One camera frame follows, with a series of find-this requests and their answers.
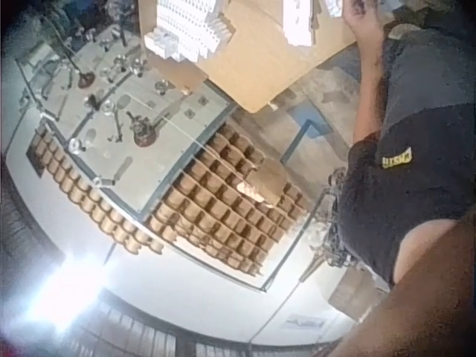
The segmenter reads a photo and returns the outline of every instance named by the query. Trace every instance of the yellow logo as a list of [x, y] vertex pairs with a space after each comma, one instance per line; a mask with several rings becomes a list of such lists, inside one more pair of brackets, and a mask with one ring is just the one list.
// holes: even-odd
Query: yellow logo
[[398, 165], [408, 164], [412, 159], [411, 147], [405, 150], [404, 153], [397, 155], [393, 158], [382, 158], [382, 167], [388, 169]]

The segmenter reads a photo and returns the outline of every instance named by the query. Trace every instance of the hand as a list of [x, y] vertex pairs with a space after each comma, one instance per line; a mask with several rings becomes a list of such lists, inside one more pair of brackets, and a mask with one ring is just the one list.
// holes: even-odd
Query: hand
[[377, 2], [378, 0], [343, 0], [342, 16], [356, 36], [363, 57], [380, 55], [383, 49], [385, 34], [379, 21]]

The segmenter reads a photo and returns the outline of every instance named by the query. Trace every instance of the concrete floor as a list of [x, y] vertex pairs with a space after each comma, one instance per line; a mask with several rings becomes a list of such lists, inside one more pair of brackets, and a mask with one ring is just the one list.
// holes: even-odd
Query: concrete floor
[[327, 185], [336, 167], [346, 166], [352, 144], [353, 120], [358, 105], [358, 83], [339, 68], [316, 68], [283, 92], [275, 103], [256, 114], [238, 111], [231, 124], [274, 158], [286, 151], [300, 126], [287, 112], [309, 99], [322, 113], [332, 132], [317, 138], [304, 136], [287, 164], [291, 180], [312, 201]]

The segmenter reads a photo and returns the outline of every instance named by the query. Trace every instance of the cardboard sheet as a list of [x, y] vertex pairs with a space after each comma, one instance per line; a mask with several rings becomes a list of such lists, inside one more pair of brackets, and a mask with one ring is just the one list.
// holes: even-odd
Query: cardboard sheet
[[[287, 43], [281, 28], [282, 0], [231, 0], [225, 16], [234, 28], [234, 35], [222, 51], [196, 65], [170, 63], [154, 54], [149, 54], [150, 62], [171, 82], [189, 89], [208, 76], [240, 106], [254, 113], [312, 68], [355, 41], [342, 19], [330, 17], [323, 0], [321, 7], [316, 45], [311, 48]], [[155, 0], [139, 0], [139, 10], [141, 30], [145, 34], [155, 26]]]

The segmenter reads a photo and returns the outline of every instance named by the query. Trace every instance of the wooden grid tray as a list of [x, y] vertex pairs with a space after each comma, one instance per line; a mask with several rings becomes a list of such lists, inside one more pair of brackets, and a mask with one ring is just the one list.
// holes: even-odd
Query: wooden grid tray
[[236, 189], [264, 158], [225, 124], [168, 190], [149, 228], [168, 242], [184, 237], [231, 268], [259, 274], [274, 244], [309, 207], [290, 182], [275, 208]]

